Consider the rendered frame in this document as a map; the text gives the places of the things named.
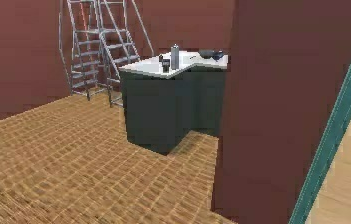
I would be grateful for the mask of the dark green kitchen counter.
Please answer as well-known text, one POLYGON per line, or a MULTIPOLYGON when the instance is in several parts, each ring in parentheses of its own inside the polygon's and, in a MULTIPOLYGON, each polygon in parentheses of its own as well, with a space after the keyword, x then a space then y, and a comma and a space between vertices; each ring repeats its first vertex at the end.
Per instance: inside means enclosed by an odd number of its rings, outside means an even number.
POLYGON ((127 140, 167 155, 191 131, 220 133, 228 55, 182 51, 177 70, 164 53, 120 68, 127 140))

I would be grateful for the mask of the grey metal bottle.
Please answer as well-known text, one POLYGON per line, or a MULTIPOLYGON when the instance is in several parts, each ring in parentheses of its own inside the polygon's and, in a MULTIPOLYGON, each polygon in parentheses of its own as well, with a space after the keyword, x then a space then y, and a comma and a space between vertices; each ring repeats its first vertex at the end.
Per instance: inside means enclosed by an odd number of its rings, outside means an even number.
POLYGON ((171 69, 176 70, 179 68, 179 46, 174 44, 171 47, 171 69))

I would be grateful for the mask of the dark blue bowl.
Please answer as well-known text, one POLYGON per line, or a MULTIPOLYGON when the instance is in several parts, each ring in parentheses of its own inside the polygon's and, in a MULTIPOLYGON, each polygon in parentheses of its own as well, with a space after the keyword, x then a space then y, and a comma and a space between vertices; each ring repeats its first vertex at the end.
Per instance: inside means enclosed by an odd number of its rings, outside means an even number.
POLYGON ((224 52, 222 50, 215 51, 215 50, 204 49, 204 50, 199 50, 198 53, 203 59, 212 58, 215 61, 220 60, 224 56, 224 52))

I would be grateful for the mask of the silver metal step ladder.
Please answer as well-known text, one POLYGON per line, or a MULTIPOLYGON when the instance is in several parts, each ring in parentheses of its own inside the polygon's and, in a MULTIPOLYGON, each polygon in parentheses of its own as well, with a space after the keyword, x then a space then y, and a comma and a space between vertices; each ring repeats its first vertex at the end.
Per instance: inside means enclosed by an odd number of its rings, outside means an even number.
POLYGON ((71 23, 71 56, 61 58, 71 94, 86 98, 105 92, 122 104, 120 71, 142 59, 129 29, 136 0, 59 0, 59 15, 71 23))

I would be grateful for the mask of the teal door frame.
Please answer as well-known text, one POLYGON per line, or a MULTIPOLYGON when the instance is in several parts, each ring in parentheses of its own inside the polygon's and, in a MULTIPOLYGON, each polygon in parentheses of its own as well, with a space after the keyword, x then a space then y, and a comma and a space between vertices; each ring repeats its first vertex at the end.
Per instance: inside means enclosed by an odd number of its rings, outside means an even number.
POLYGON ((351 121, 351 62, 288 224, 305 224, 351 121))

